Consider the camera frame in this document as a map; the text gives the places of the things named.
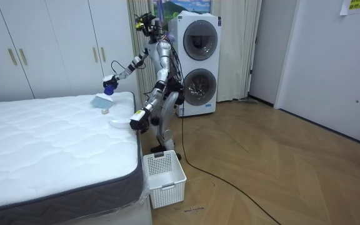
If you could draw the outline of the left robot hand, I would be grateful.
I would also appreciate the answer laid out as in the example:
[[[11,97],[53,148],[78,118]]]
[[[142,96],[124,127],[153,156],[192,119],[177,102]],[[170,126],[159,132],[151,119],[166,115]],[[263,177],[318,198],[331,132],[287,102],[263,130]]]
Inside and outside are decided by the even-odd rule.
[[[149,115],[150,112],[147,109],[140,109],[136,111],[130,117],[130,127],[134,131],[140,131],[141,134],[145,133],[149,129]]]

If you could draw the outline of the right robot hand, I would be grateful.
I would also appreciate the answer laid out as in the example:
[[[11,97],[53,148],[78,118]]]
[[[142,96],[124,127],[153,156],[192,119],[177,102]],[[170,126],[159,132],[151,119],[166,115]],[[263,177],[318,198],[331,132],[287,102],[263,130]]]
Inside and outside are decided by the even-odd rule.
[[[111,86],[113,89],[116,89],[118,87],[118,78],[114,74],[104,76],[102,86],[103,88]]]

